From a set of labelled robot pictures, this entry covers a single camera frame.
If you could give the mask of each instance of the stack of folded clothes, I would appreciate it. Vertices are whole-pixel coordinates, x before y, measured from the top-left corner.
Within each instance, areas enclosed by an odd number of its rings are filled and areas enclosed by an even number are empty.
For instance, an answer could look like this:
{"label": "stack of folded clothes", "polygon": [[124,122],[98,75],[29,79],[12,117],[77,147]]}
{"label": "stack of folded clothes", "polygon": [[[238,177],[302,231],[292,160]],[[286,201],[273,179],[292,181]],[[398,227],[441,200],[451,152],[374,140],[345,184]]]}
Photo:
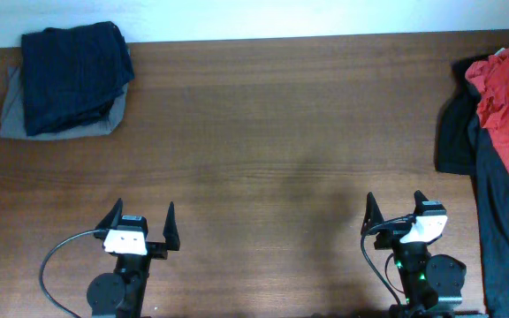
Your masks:
{"label": "stack of folded clothes", "polygon": [[0,136],[60,140],[109,134],[134,79],[125,40],[101,22],[24,34],[23,66],[10,68]]}

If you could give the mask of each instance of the black garment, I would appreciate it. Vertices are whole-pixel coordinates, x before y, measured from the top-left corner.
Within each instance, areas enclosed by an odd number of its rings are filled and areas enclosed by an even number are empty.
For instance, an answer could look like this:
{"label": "black garment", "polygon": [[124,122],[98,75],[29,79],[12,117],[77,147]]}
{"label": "black garment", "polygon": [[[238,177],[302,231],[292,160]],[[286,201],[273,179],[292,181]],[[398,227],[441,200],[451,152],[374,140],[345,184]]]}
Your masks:
{"label": "black garment", "polygon": [[123,36],[111,22],[23,34],[28,136],[100,120],[134,79]]}
{"label": "black garment", "polygon": [[490,134],[480,127],[475,113],[480,95],[464,80],[472,62],[453,67],[462,80],[442,117],[437,170],[474,176],[486,305],[491,316],[509,317],[509,174]]}

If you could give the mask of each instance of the gray folded cloth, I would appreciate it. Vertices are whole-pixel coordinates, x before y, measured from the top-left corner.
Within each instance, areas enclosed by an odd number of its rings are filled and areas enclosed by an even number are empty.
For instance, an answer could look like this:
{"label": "gray folded cloth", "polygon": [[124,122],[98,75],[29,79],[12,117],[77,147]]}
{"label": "gray folded cloth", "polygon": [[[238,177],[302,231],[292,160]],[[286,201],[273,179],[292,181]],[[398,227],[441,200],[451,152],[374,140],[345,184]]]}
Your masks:
{"label": "gray folded cloth", "polygon": [[1,112],[1,138],[20,140],[67,140],[79,137],[103,136],[110,134],[121,122],[125,113],[125,97],[128,84],[123,85],[123,94],[115,99],[113,106],[104,119],[91,124],[76,126],[62,132],[47,132],[27,136],[25,129],[25,111],[23,105],[23,84],[20,67],[7,70],[9,86]]}

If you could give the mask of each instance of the wood grain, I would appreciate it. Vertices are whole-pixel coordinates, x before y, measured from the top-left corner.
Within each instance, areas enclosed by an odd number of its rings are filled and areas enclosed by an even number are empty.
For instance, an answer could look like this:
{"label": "wood grain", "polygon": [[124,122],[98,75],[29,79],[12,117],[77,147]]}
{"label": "wood grain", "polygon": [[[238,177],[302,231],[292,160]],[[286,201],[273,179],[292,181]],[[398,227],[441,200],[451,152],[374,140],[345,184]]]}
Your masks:
{"label": "wood grain", "polygon": [[[416,189],[449,211],[431,252],[467,264],[460,308],[483,311],[472,186],[436,173],[433,152],[452,61],[503,46],[509,31],[131,45],[136,79],[112,135],[0,139],[0,317],[62,316],[39,290],[40,262],[117,197],[153,240],[176,204],[182,249],[151,265],[144,314],[382,310],[393,299],[359,248],[366,193],[392,217],[411,211]],[[0,109],[5,67],[19,63],[0,49]],[[371,252],[379,267],[387,256]],[[46,282],[89,316],[87,284],[114,266],[83,238]]]}

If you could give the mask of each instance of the pile of clothes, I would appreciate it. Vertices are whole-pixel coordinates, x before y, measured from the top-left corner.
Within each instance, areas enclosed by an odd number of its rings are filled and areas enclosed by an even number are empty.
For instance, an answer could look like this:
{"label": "pile of clothes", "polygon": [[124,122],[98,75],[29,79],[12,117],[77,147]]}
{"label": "pile of clothes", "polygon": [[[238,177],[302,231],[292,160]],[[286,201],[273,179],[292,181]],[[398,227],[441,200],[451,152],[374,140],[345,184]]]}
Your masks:
{"label": "pile of clothes", "polygon": [[109,134],[125,112],[133,65],[118,27],[101,22],[23,34],[8,71],[0,136],[61,140]]}
{"label": "pile of clothes", "polygon": [[509,317],[509,49],[452,69],[460,92],[441,119],[436,168],[473,179],[487,308]]}

